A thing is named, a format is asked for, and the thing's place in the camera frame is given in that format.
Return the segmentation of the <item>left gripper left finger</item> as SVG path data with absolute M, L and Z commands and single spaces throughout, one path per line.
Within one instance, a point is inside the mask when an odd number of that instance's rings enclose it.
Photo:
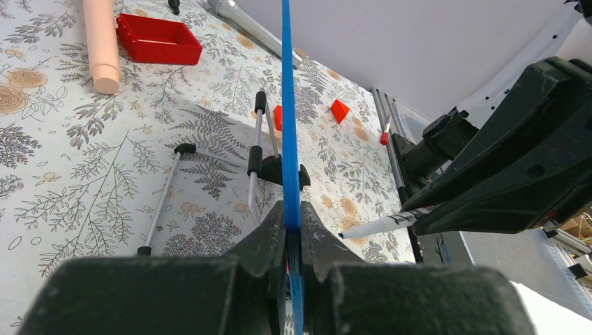
M 84 258 L 60 266 L 21 334 L 282 334 L 283 203 L 216 257 Z

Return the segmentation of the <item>blue-framed whiteboard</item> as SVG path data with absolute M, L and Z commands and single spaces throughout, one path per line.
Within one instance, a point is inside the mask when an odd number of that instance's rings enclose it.
M 300 171 L 297 151 L 290 3 L 281 11 L 283 200 L 225 253 L 153 257 L 138 249 L 130 272 L 134 300 L 120 329 L 132 334 L 282 334 L 286 304 L 304 333 Z

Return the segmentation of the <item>blue-capped marker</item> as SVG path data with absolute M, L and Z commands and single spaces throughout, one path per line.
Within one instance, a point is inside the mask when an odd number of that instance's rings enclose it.
M 427 214 L 430 214 L 437 207 L 438 205 L 433 205 L 402 211 L 398 214 L 392 214 L 390 216 L 379 218 L 375 221 L 344 230 L 343 232 L 340 232 L 338 236 L 342 239 L 357 239 L 378 233 L 407 228 L 412 226 Z

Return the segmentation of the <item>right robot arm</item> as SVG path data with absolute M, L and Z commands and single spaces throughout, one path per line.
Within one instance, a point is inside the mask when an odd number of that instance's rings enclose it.
M 477 133 L 404 202 L 426 211 L 416 235 L 550 228 L 591 203 L 591 2 L 570 14 L 459 104 Z

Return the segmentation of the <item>red-capped marker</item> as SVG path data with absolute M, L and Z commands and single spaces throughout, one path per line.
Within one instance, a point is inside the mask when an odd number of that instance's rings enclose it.
M 389 142 L 391 124 L 392 124 L 392 116 L 389 115 L 389 116 L 387 116 L 387 119 L 385 120 L 384 129 L 383 129 L 383 132 L 380 137 L 380 143 L 383 146 L 386 146 Z

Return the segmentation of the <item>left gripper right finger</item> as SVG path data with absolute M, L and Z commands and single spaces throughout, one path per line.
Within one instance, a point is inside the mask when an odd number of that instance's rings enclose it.
M 370 264 L 301 204 L 310 334 L 533 334 L 509 281 L 486 267 Z

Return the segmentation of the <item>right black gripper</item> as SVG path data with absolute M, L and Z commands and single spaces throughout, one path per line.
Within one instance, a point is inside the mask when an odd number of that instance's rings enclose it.
M 518 233 L 591 202 L 591 67 L 552 57 L 525 70 L 444 173 L 403 205 L 438 205 L 414 225 Z

